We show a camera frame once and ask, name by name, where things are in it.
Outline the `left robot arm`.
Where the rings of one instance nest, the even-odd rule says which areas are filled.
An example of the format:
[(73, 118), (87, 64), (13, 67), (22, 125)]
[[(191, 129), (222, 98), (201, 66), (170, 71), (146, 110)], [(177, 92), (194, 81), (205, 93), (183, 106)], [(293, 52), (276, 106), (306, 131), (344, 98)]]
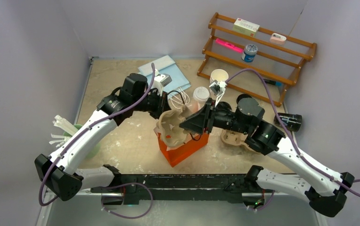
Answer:
[(45, 186), (62, 201), (70, 200), (87, 188), (100, 186), (110, 193), (118, 191), (121, 180), (115, 176), (113, 167), (89, 170), (78, 167), (101, 139), (131, 117), (134, 111), (148, 112), (154, 119), (169, 111), (168, 94), (163, 88), (171, 81), (168, 74), (156, 75), (148, 82), (146, 76), (131, 73), (122, 86), (101, 100), (88, 121), (64, 145), (49, 156), (37, 156), (34, 163), (41, 180), (40, 205), (50, 204), (43, 202)]

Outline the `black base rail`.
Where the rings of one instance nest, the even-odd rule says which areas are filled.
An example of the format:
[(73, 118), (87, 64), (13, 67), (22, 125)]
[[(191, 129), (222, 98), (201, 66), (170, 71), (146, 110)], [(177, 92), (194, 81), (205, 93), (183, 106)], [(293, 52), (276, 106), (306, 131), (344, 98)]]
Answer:
[(113, 181), (91, 192), (120, 194), (125, 205), (137, 205), (141, 200), (226, 201), (255, 209), (270, 195), (245, 174), (122, 174), (112, 169)]

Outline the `light blue paper bag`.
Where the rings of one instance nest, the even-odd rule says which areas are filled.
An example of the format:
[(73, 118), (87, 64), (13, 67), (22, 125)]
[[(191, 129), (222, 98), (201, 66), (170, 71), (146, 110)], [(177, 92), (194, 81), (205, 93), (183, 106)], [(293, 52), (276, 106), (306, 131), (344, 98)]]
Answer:
[(168, 93), (168, 99), (174, 104), (175, 108), (183, 104), (180, 95), (183, 97), (185, 104), (190, 103), (190, 97), (185, 93), (185, 90), (190, 88), (190, 82), (181, 72), (175, 61), (168, 55), (154, 60), (148, 64), (144, 64), (138, 67), (139, 73), (146, 76), (148, 82), (151, 81), (152, 67), (155, 65), (155, 69), (159, 74), (168, 74), (171, 78), (171, 82), (163, 87), (163, 91)]

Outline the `pink white tape dispenser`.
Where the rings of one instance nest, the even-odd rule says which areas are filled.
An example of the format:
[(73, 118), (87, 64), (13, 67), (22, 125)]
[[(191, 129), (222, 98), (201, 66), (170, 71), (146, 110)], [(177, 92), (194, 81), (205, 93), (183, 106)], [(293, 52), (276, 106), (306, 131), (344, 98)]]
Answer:
[(270, 37), (270, 42), (277, 44), (277, 45), (284, 45), (287, 41), (286, 36), (278, 34), (278, 33), (273, 33)]

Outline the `black blue marker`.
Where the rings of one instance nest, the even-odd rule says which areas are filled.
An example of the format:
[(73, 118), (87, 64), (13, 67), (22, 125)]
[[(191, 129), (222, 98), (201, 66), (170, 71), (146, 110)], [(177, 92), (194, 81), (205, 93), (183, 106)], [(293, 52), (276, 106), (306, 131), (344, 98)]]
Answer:
[(278, 86), (278, 87), (282, 86), (281, 82), (274, 81), (274, 80), (264, 79), (264, 82), (266, 84), (273, 85), (273, 86)]

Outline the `green straw holder cup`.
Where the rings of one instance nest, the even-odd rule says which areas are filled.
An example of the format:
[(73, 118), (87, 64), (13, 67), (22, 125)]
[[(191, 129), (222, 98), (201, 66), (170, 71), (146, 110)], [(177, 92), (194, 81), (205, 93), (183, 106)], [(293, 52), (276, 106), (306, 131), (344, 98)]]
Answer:
[[(71, 137), (72, 135), (67, 133), (66, 131), (64, 131), (63, 133), (63, 136), (65, 137)], [(94, 158), (98, 152), (100, 151), (100, 148), (101, 148), (101, 143), (98, 142), (94, 147), (93, 149), (86, 155), (85, 159), (88, 160), (88, 159), (92, 159)]]

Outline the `black cup lid middle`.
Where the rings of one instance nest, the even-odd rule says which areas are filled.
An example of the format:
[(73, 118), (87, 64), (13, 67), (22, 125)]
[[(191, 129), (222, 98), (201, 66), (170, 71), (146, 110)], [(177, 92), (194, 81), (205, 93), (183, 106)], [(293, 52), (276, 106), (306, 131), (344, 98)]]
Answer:
[(232, 111), (231, 105), (224, 101), (220, 101), (217, 105), (217, 108), (221, 110)]

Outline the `stacked white paper cups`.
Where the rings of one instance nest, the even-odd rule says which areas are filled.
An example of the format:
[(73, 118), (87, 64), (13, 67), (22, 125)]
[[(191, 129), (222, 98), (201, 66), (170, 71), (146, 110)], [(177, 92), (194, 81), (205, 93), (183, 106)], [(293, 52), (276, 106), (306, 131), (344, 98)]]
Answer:
[(210, 74), (210, 83), (214, 81), (226, 81), (229, 78), (229, 74), (223, 69), (215, 69)]

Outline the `black paper cup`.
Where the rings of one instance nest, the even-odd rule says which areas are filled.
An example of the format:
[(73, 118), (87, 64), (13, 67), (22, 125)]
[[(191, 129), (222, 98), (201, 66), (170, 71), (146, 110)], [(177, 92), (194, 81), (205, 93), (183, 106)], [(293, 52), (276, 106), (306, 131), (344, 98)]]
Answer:
[(291, 132), (298, 132), (303, 121), (303, 117), (299, 114), (278, 113), (279, 118), (285, 128)]

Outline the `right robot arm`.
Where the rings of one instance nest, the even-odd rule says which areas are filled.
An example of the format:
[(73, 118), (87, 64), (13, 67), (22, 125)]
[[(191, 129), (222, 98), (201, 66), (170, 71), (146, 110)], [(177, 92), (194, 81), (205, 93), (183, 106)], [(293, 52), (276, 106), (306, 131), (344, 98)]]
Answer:
[(277, 160), (293, 172), (279, 174), (254, 165), (245, 177), (249, 191), (261, 188), (286, 193), (308, 202), (324, 216), (336, 216), (346, 203), (346, 192), (354, 176), (336, 172), (294, 147), (292, 139), (263, 119), (264, 113), (248, 95), (237, 99), (235, 111), (224, 102), (215, 103), (209, 98), (204, 107), (188, 116), (180, 127), (197, 134), (210, 133), (214, 127), (245, 134), (249, 148)]

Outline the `blue white round tin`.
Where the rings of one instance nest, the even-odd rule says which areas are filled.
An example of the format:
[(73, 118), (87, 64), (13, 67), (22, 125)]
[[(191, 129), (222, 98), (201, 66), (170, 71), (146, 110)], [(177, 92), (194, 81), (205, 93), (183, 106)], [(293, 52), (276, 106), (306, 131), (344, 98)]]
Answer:
[(258, 47), (256, 45), (248, 44), (245, 46), (241, 58), (244, 62), (251, 63), (253, 62), (257, 52), (258, 52)]

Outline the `wooden shelf rack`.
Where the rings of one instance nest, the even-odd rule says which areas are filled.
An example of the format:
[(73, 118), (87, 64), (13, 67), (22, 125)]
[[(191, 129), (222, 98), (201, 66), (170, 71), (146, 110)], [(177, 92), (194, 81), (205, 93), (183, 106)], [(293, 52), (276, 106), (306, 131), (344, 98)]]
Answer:
[[(253, 70), (257, 71), (263, 78), (281, 83), (281, 86), (280, 86), (281, 90), (279, 91), (279, 98), (278, 98), (278, 100), (273, 101), (273, 103), (277, 107), (282, 106), (284, 99), (286, 97), (287, 91), (291, 87), (293, 87), (297, 84), (297, 81), (300, 77), (300, 73), (302, 71), (303, 66), (315, 57), (315, 54), (317, 51), (317, 44), (310, 43), (310, 42), (307, 42), (304, 40), (300, 40), (300, 39), (297, 39), (297, 38), (294, 38), (291, 36), (286, 36), (287, 41), (291, 41), (291, 43), (293, 43), (293, 44), (298, 44), (300, 46), (308, 48), (306, 53), (301, 53), (301, 52), (292, 50), (290, 48), (282, 47), (280, 45), (271, 43), (269, 41), (258, 39), (258, 38), (252, 37), (250, 35), (241, 34), (236, 31), (233, 31), (231, 29), (220, 26), (220, 25), (218, 25), (219, 20), (225, 21), (228, 23), (233, 23), (236, 21), (236, 19), (221, 15), (218, 12), (214, 13), (214, 15), (212, 16), (212, 18), (210, 19), (210, 21), (208, 23), (208, 28), (211, 30), (211, 34), (202, 49), (202, 54), (204, 54), (205, 57), (203, 59), (201, 66), (197, 70), (197, 76), (200, 76), (200, 77), (203, 77), (206, 79), (210, 79), (211, 76), (208, 74), (205, 74), (203, 72), (203, 70), (205, 69), (205, 67), (208, 64), (210, 59), (215, 59), (222, 63), (225, 63), (226, 65), (235, 66), (240, 69), (246, 69), (246, 68), (253, 69)], [(233, 42), (232, 40), (227, 40), (227, 39), (217, 36), (217, 33), (216, 33), (217, 31), (232, 35), (234, 37), (239, 37), (244, 40), (251, 41), (253, 43), (257, 43), (259, 46), (258, 46), (258, 51), (255, 54), (254, 60), (252, 62), (245, 62), (244, 60), (236, 60), (234, 57), (224, 56), (223, 54), (220, 54), (217, 51), (213, 51), (213, 46), (218, 45), (218, 43), (216, 42), (217, 40), (227, 42), (237, 48), (244, 48), (244, 46), (242, 46), (239, 43), (236, 43), (236, 42)], [(278, 50), (280, 52), (290, 54), (292, 56), (300, 58), (300, 61), (298, 63), (294, 63), (290, 60), (286, 60), (284, 57), (278, 57), (278, 56), (275, 56), (274, 54), (262, 52), (261, 51), (262, 47), (268, 47), (273, 50)], [(284, 78), (284, 77), (281, 77), (277, 73), (270, 72), (269, 65), (274, 66), (276, 63), (291, 67), (293, 70), (290, 73), (290, 75), (288, 77)]]

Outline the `white green box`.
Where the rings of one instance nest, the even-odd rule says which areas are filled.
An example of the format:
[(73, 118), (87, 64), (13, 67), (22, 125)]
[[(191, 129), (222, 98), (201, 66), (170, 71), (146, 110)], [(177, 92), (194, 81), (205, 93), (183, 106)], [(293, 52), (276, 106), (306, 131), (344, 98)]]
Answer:
[(258, 32), (260, 26), (258, 24), (237, 18), (233, 24), (232, 30), (249, 37), (254, 37)]

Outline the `orange paper bag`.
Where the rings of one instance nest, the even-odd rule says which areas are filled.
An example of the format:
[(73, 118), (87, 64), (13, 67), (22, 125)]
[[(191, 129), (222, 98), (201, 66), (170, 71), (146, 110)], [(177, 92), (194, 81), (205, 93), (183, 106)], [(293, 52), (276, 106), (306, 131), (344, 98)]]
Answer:
[[(192, 110), (192, 101), (186, 106), (192, 111), (192, 113), (196, 113)], [(154, 128), (154, 132), (157, 136), (158, 147), (161, 153), (164, 155), (168, 163), (174, 167), (178, 165), (180, 162), (188, 158), (193, 153), (197, 152), (201, 148), (207, 145), (209, 140), (209, 135), (204, 133), (202, 135), (195, 134), (189, 132), (191, 140), (187, 143), (177, 147), (177, 148), (169, 148), (164, 142), (160, 139), (161, 133), (158, 132), (157, 127)]]

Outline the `pink highlighter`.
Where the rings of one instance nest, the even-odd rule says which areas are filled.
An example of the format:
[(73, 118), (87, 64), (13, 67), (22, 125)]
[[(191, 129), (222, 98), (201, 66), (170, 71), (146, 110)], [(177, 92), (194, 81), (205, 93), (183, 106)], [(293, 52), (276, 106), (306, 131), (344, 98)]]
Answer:
[(217, 43), (217, 44), (219, 44), (221, 46), (224, 46), (224, 47), (226, 47), (228, 49), (231, 49), (232, 51), (235, 51), (237, 53), (243, 53), (243, 51), (244, 51), (242, 48), (239, 48), (239, 47), (237, 47), (237, 46), (235, 46), (235, 45), (233, 45), (233, 44), (231, 44), (229, 42), (223, 41), (223, 40), (221, 40), (219, 38), (215, 39), (215, 43)]

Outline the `black cup lid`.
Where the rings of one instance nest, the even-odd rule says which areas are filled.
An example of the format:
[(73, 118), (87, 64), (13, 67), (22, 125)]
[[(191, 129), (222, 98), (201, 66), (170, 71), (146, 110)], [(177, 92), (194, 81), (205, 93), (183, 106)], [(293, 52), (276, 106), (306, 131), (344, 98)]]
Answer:
[(232, 111), (231, 105), (224, 101), (220, 101), (217, 105), (217, 108), (221, 110)]
[(238, 104), (239, 101), (240, 101), (241, 99), (243, 99), (243, 98), (251, 98), (251, 96), (250, 96), (249, 94), (245, 94), (245, 93), (240, 94), (240, 95), (237, 97), (237, 99), (236, 99), (236, 104)]

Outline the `brown pulp cup carrier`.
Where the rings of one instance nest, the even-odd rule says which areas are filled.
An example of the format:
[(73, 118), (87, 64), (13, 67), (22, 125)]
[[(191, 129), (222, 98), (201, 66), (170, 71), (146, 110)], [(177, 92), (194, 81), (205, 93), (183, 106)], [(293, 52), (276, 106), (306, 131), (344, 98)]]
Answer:
[(191, 140), (189, 131), (180, 127), (192, 111), (183, 105), (180, 109), (165, 111), (161, 114), (156, 127), (160, 139), (169, 148), (177, 148)]

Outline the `black cup lid rear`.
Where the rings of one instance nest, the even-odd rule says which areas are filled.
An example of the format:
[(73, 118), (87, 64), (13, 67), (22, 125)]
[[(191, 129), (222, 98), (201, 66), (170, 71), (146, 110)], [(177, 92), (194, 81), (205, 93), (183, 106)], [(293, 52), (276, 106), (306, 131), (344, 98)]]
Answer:
[(238, 104), (239, 101), (240, 101), (241, 99), (243, 99), (243, 98), (251, 98), (251, 96), (250, 96), (249, 94), (245, 94), (245, 93), (240, 94), (240, 95), (237, 97), (237, 99), (236, 99), (236, 104)]

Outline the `white cup lid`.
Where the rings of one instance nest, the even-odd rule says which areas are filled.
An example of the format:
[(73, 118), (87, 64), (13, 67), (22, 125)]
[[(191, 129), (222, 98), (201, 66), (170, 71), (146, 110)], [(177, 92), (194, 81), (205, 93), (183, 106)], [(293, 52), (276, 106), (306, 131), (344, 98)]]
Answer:
[(192, 110), (194, 112), (200, 110), (210, 97), (210, 92), (206, 87), (197, 87), (193, 92)]

